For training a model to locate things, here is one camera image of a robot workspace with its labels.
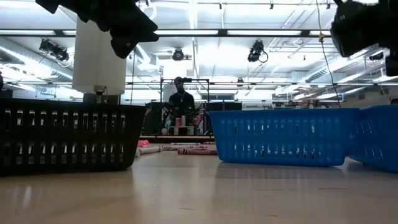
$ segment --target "white cylinder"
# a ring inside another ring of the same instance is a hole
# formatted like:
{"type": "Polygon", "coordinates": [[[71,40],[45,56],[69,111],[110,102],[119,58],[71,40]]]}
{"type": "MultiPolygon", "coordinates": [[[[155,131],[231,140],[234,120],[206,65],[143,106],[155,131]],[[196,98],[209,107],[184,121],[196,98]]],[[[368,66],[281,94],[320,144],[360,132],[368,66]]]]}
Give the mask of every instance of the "white cylinder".
{"type": "Polygon", "coordinates": [[[105,89],[109,95],[124,93],[126,59],[116,56],[111,35],[102,32],[94,22],[78,19],[72,87],[82,93],[105,89]]]}

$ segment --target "table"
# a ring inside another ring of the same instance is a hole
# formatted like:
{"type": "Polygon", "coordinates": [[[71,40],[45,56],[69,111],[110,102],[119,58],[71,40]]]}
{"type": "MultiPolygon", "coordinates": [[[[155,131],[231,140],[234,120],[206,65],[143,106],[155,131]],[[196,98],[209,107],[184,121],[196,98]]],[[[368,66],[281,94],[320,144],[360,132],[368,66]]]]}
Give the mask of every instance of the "table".
{"type": "Polygon", "coordinates": [[[124,172],[0,178],[8,223],[397,223],[398,175],[143,155],[124,172]]]}

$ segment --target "black cable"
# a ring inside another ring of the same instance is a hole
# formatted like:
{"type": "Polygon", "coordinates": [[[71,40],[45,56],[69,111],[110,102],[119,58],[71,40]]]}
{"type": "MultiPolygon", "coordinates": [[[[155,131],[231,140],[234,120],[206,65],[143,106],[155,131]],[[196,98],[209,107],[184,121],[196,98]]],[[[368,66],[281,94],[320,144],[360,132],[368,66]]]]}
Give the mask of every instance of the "black cable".
{"type": "Polygon", "coordinates": [[[267,56],[267,60],[265,60],[265,61],[262,62],[262,61],[259,59],[259,62],[261,62],[261,63],[266,63],[266,62],[268,62],[268,59],[269,59],[268,54],[267,54],[267,52],[265,52],[264,50],[263,50],[262,52],[267,56]]]}
{"type": "Polygon", "coordinates": [[[338,96],[337,89],[336,89],[336,86],[335,86],[335,82],[334,82],[334,80],[333,80],[333,74],[332,74],[331,71],[330,71],[329,62],[328,62],[328,57],[326,56],[325,46],[323,46],[323,38],[324,38],[324,35],[322,34],[321,12],[320,12],[320,10],[319,10],[319,3],[318,3],[318,0],[316,0],[316,2],[317,2],[317,11],[318,11],[318,24],[319,24],[319,31],[320,31],[320,34],[319,34],[319,42],[320,42],[321,45],[322,45],[323,56],[325,57],[326,66],[328,67],[328,71],[329,71],[329,74],[330,74],[330,77],[331,77],[331,84],[333,85],[333,89],[335,90],[335,93],[336,93],[336,96],[337,96],[338,107],[341,108],[341,105],[340,105],[340,98],[339,98],[339,96],[338,96]]]}
{"type": "Polygon", "coordinates": [[[47,52],[47,53],[42,57],[42,59],[38,62],[38,64],[42,63],[42,61],[46,58],[46,56],[47,56],[49,53],[50,53],[50,52],[47,52]]]}

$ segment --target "fluorescent light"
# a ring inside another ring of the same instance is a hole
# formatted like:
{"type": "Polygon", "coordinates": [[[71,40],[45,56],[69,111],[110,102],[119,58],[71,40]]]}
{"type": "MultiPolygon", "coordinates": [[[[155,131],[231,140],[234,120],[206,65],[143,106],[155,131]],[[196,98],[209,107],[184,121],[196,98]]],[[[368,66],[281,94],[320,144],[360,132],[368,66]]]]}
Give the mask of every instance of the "fluorescent light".
{"type": "Polygon", "coordinates": [[[62,32],[65,35],[76,35],[76,31],[75,30],[63,30],[62,32]]]}
{"type": "Polygon", "coordinates": [[[55,35],[54,30],[0,30],[0,35],[55,35]]]}
{"type": "Polygon", "coordinates": [[[229,30],[228,35],[300,35],[299,30],[229,30]]]}
{"type": "Polygon", "coordinates": [[[72,82],[54,82],[53,85],[72,85],[72,82]]]}
{"type": "Polygon", "coordinates": [[[393,80],[396,78],[398,78],[398,76],[394,76],[394,77],[383,76],[383,77],[373,80],[373,83],[386,82],[386,81],[390,81],[390,80],[393,80]]]}
{"type": "Polygon", "coordinates": [[[309,94],[303,93],[303,94],[300,94],[300,95],[295,96],[294,99],[295,99],[295,100],[300,100],[300,99],[302,99],[302,98],[311,97],[311,96],[313,96],[313,95],[315,95],[315,94],[316,94],[316,93],[309,93],[309,94]]]}
{"type": "Polygon", "coordinates": [[[339,103],[341,100],[320,100],[320,103],[339,103]]]}
{"type": "Polygon", "coordinates": [[[337,83],[338,86],[372,86],[373,83],[337,83]]]}
{"type": "Polygon", "coordinates": [[[36,91],[35,88],[33,88],[31,86],[28,86],[28,85],[24,85],[24,84],[19,84],[19,85],[16,85],[14,87],[21,88],[23,90],[28,90],[28,91],[36,91]]]}
{"type": "MultiPolygon", "coordinates": [[[[310,35],[319,35],[319,34],[320,34],[319,30],[310,31],[310,35]]],[[[323,30],[322,34],[323,35],[331,35],[330,31],[328,31],[328,30],[323,30]]]]}
{"type": "Polygon", "coordinates": [[[349,56],[349,58],[350,58],[350,59],[358,58],[358,57],[364,55],[366,52],[368,52],[367,49],[360,50],[359,52],[356,52],[355,54],[349,56]]]}
{"type": "Polygon", "coordinates": [[[218,30],[157,30],[157,35],[217,35],[218,30]]]}
{"type": "Polygon", "coordinates": [[[332,98],[332,97],[335,97],[335,96],[337,96],[336,93],[327,93],[327,94],[318,96],[317,99],[318,100],[323,100],[323,99],[329,99],[329,98],[332,98]]]}
{"type": "Polygon", "coordinates": [[[345,92],[344,94],[351,94],[351,93],[355,93],[355,92],[357,92],[357,91],[359,91],[359,90],[363,90],[363,89],[365,89],[365,87],[361,87],[361,88],[355,88],[355,89],[353,89],[353,90],[348,90],[347,92],[345,92]]]}
{"type": "Polygon", "coordinates": [[[20,82],[21,84],[24,85],[41,85],[41,84],[47,84],[47,82],[20,82]]]}
{"type": "Polygon", "coordinates": [[[349,82],[349,81],[353,81],[354,79],[358,78],[362,76],[361,74],[355,74],[355,75],[350,75],[348,77],[345,77],[341,80],[339,80],[337,83],[344,83],[344,82],[349,82]]]}

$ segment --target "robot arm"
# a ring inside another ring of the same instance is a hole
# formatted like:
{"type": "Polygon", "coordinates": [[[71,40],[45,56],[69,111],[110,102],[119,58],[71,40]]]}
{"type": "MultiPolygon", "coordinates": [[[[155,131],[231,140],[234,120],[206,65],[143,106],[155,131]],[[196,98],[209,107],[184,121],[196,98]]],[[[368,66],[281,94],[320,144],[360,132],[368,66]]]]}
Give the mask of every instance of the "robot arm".
{"type": "Polygon", "coordinates": [[[157,25],[137,6],[138,0],[36,0],[48,12],[54,14],[59,6],[75,13],[83,22],[97,23],[98,28],[110,31],[115,54],[126,58],[139,42],[155,42],[157,25]]]}

